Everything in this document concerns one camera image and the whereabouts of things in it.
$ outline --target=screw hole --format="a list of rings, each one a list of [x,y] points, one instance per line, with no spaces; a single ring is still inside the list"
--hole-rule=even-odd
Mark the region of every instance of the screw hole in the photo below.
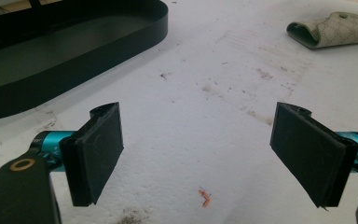
[[[10,170],[11,171],[23,171],[23,170],[26,170],[26,169],[30,168],[31,166],[33,166],[34,163],[35,163],[34,159],[23,159],[20,161],[16,161],[10,165]]]

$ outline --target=black rubber pad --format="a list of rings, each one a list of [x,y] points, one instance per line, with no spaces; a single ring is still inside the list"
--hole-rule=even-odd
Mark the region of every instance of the black rubber pad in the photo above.
[[[338,206],[358,144],[296,105],[277,104],[270,145],[317,207]]]
[[[123,150],[118,103],[90,113],[79,131],[60,142],[74,206],[97,203]]]

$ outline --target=black mount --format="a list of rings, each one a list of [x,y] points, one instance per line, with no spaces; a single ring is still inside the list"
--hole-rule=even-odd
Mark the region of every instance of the black mount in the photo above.
[[[29,150],[0,168],[0,224],[61,223],[49,172],[64,166],[74,206],[97,203],[123,150],[118,103],[90,111],[77,132],[54,138],[61,149],[48,151],[50,132],[40,133]]]
[[[308,109],[277,103],[270,145],[317,207],[338,206],[350,172],[358,172],[358,133],[351,134],[334,133]]]

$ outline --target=black tray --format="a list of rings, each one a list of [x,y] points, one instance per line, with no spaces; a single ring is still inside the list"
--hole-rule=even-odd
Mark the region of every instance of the black tray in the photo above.
[[[0,118],[41,105],[160,42],[157,0],[71,1],[0,16]]]

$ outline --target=orange ring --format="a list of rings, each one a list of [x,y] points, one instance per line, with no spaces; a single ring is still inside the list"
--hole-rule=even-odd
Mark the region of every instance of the orange ring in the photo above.
[[[25,161],[27,161],[28,163],[26,163],[25,165],[22,165],[22,166],[18,166],[21,162],[25,162]],[[13,164],[10,165],[10,170],[11,171],[23,171],[23,170],[30,168],[33,165],[34,165],[34,159],[22,159],[20,161],[13,162]]]

